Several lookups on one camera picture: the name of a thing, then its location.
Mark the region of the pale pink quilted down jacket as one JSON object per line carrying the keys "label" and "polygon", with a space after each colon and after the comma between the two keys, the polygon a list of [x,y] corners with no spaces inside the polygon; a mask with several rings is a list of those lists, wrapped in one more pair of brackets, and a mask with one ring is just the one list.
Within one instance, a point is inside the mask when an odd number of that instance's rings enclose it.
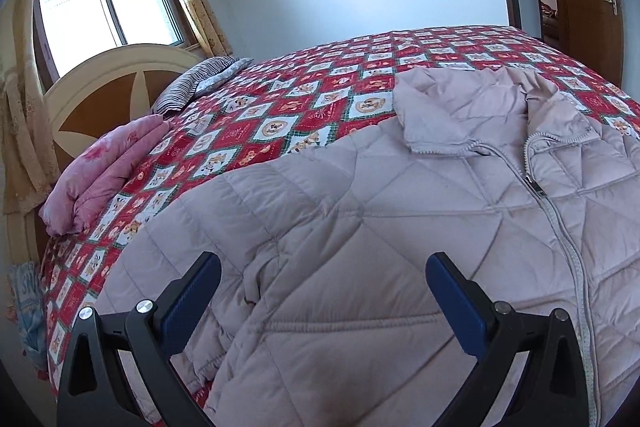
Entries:
{"label": "pale pink quilted down jacket", "polygon": [[395,114],[234,169],[137,232],[96,309],[153,299],[204,251],[222,277],[177,371],[219,426],[428,426],[472,369],[425,282],[570,314],[592,425],[639,376],[639,140],[534,72],[415,68]]}

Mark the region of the blue patterned cloth bundle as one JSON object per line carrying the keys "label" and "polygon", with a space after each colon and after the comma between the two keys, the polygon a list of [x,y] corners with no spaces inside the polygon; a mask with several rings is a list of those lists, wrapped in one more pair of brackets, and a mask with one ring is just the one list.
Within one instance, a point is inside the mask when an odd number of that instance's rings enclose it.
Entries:
{"label": "blue patterned cloth bundle", "polygon": [[18,338],[35,370],[47,375],[46,318],[37,265],[33,261],[11,265],[8,280]]}

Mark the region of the pink folded blanket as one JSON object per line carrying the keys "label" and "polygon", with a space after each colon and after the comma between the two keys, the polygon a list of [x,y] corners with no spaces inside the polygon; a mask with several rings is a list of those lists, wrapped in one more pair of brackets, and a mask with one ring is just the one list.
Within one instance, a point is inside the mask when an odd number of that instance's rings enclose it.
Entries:
{"label": "pink folded blanket", "polygon": [[162,116],[149,115],[101,136],[62,172],[40,208],[47,233],[63,236],[90,228],[169,130]]}

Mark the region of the yellow left curtain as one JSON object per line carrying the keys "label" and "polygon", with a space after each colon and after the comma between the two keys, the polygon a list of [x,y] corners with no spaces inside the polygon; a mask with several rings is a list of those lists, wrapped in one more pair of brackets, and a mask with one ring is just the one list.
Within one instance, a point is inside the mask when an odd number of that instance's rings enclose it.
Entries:
{"label": "yellow left curtain", "polygon": [[1,9],[1,159],[3,211],[26,215],[42,204],[60,175],[35,56],[35,0]]}

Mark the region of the cream and brown headboard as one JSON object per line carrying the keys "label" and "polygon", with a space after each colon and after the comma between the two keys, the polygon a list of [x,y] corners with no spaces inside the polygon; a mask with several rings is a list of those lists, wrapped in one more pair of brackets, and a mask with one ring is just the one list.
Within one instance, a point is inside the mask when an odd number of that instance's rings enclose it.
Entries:
{"label": "cream and brown headboard", "polygon": [[[43,90],[58,170],[100,136],[147,114],[160,92],[200,60],[173,46],[133,44],[89,58]],[[38,261],[46,243],[38,207],[26,215],[3,211],[2,159],[1,166],[1,259],[6,265]]]}

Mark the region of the striped grey pillow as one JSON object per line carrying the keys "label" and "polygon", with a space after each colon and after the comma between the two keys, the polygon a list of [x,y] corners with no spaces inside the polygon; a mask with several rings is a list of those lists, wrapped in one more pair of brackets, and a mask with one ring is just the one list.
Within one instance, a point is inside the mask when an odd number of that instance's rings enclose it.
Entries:
{"label": "striped grey pillow", "polygon": [[206,58],[175,79],[155,100],[150,113],[165,116],[181,112],[192,98],[213,93],[253,62],[251,57],[232,55]]}

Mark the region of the red patterned bed quilt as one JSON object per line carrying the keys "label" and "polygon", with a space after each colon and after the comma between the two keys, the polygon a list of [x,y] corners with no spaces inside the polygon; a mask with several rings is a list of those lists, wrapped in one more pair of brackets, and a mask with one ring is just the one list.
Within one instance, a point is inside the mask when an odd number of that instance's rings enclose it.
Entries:
{"label": "red patterned bed quilt", "polygon": [[615,84],[509,26],[390,31],[252,63],[181,111],[90,228],[51,236],[43,308],[52,384],[77,311],[96,300],[120,252],[172,200],[225,171],[325,146],[390,117],[394,77],[415,67],[533,69],[586,115],[628,135],[639,105]]}

